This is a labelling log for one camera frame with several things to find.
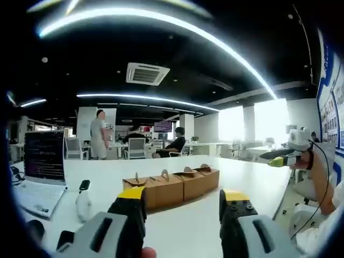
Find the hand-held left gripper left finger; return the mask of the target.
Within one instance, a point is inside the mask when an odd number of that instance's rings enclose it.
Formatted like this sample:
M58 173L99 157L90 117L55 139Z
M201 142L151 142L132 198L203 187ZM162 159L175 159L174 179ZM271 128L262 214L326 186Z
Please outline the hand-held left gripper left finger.
M141 257L146 235L146 188L127 188L108 212L99 212L68 241L61 233L55 257Z

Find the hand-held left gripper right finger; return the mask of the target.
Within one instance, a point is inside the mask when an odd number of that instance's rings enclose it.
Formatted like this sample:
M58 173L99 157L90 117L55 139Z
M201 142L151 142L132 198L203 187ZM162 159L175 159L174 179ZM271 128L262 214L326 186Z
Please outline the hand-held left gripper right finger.
M271 218L259 215L240 191L220 190L223 257L301 257L288 235Z

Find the person's right hand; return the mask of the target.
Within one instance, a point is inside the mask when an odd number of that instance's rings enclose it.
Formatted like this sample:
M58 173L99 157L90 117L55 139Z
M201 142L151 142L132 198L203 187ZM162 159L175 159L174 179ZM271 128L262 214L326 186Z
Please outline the person's right hand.
M301 156L296 158L296 163L291 165L291 169L305 169L310 170L314 163L314 153L312 150L302 152Z

